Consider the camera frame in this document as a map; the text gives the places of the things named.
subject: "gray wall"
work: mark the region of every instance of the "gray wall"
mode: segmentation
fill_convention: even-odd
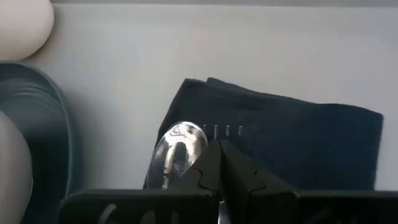
[[[52,0],[54,3],[239,4],[255,6],[397,7],[398,0]]]
[[[398,8],[56,4],[29,62],[68,98],[86,188],[141,188],[183,79],[215,77],[382,113],[376,188],[398,190],[396,21]]]

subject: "dark blue napkin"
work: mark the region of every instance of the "dark blue napkin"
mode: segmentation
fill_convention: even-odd
[[[299,189],[371,190],[383,116],[357,106],[258,93],[214,78],[185,80],[159,129],[178,121],[212,128]],[[230,135],[225,126],[230,126]],[[238,137],[238,126],[242,135]],[[207,131],[212,139],[212,131]]]

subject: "blue plate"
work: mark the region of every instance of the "blue plate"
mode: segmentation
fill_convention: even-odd
[[[32,155],[34,186],[22,221],[56,223],[60,202],[80,188],[78,135],[59,87],[36,68],[0,63],[0,110]]]

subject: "clip jaw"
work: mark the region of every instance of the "clip jaw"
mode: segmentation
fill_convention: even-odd
[[[216,224],[220,164],[213,142],[168,189],[87,190],[63,201],[59,224]]]
[[[216,224],[221,182],[232,224],[398,223],[396,192],[298,190],[213,141],[167,190],[87,190],[63,201],[59,224]]]

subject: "white surface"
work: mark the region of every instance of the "white surface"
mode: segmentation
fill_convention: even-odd
[[[0,1],[0,60],[20,60],[49,37],[54,13],[49,0]]]
[[[87,187],[141,188],[184,78],[385,115],[378,189],[398,189],[398,9],[56,4],[30,59],[80,122]]]
[[[245,6],[396,7],[396,0],[51,0],[56,3],[225,4]]]

